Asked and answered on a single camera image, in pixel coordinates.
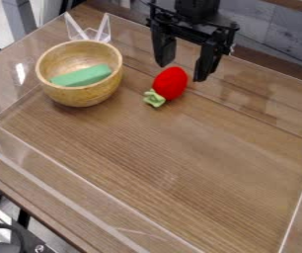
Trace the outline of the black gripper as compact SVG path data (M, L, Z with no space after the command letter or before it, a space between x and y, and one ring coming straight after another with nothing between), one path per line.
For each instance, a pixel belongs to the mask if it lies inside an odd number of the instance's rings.
M148 27L155 61L168 65L176 53L176 40L202 45L196 60L194 81L203 82L215 72L222 55L232 52L240 25L219 13L220 0L174 0L174 9L149 0Z

